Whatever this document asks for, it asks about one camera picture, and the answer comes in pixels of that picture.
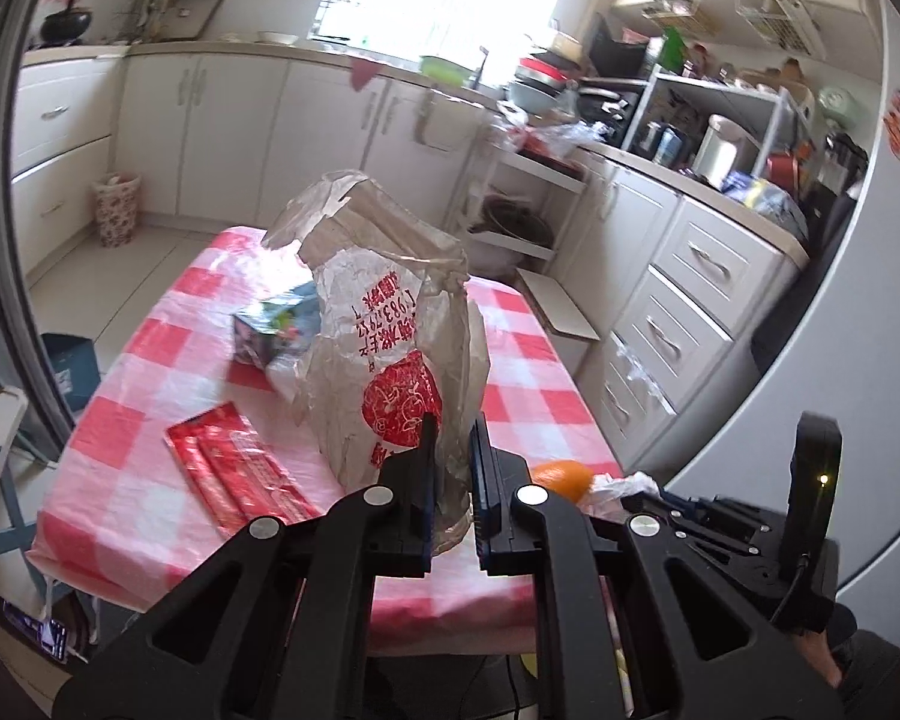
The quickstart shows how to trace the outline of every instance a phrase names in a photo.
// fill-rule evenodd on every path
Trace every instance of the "human hand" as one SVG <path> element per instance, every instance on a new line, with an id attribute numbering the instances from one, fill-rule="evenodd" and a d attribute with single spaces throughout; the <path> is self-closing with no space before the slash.
<path id="1" fill-rule="evenodd" d="M 830 654 L 830 645 L 826 640 L 826 631 L 818 634 L 816 631 L 804 631 L 802 634 L 789 634 L 790 640 L 797 647 L 799 654 L 804 656 L 808 664 L 820 674 L 831 688 L 837 688 L 844 674 L 837 666 Z"/>

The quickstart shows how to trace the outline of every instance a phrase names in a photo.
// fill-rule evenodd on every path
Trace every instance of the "metal screw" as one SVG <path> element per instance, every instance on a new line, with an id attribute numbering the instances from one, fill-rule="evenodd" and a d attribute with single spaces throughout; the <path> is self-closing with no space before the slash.
<path id="1" fill-rule="evenodd" d="M 260 517 L 250 523 L 250 536 L 266 541 L 280 533 L 280 523 L 273 517 Z"/>
<path id="2" fill-rule="evenodd" d="M 538 485 L 524 485 L 516 491 L 516 497 L 527 506 L 539 506 L 547 499 L 547 490 Z"/>
<path id="3" fill-rule="evenodd" d="M 637 536 L 656 536 L 660 532 L 660 523 L 650 514 L 637 514 L 631 519 L 631 531 Z"/>
<path id="4" fill-rule="evenodd" d="M 394 499 L 394 491 L 384 485 L 375 485 L 364 490 L 364 500 L 370 506 L 386 506 Z"/>

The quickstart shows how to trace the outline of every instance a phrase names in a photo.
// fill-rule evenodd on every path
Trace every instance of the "red packet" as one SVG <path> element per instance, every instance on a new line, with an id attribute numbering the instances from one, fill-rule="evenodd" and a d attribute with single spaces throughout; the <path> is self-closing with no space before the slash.
<path id="1" fill-rule="evenodd" d="M 173 425 L 167 442 L 226 536 L 255 517 L 290 525 L 319 516 L 233 403 Z"/>

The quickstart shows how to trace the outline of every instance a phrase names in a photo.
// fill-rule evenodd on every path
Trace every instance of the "orange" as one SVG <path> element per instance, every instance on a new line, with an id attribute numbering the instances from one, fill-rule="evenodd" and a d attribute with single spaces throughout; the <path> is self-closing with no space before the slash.
<path id="1" fill-rule="evenodd" d="M 530 479 L 535 485 L 577 503 L 590 489 L 593 471 L 576 460 L 554 460 L 530 469 Z"/>

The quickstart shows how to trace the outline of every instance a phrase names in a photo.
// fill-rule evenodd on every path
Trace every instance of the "red checkered tablecloth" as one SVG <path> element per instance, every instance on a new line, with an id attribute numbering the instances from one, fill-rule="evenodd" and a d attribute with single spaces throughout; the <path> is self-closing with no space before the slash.
<path id="1" fill-rule="evenodd" d="M 160 298 L 115 362 L 60 458 L 37 516 L 32 562 L 48 576 L 145 610 L 221 545 L 221 536 L 163 442 L 170 425 L 236 402 L 304 493 L 326 511 L 341 487 L 306 424 L 295 425 L 264 374 L 231 362 L 230 315 L 309 278 L 263 232 L 221 233 Z M 519 293 L 471 279 L 487 326 L 484 413 L 496 447 L 533 466 L 574 458 L 619 473 L 566 369 Z M 533 649 L 527 578 L 480 571 L 471 532 L 434 558 L 424 579 L 379 579 L 373 651 Z"/>

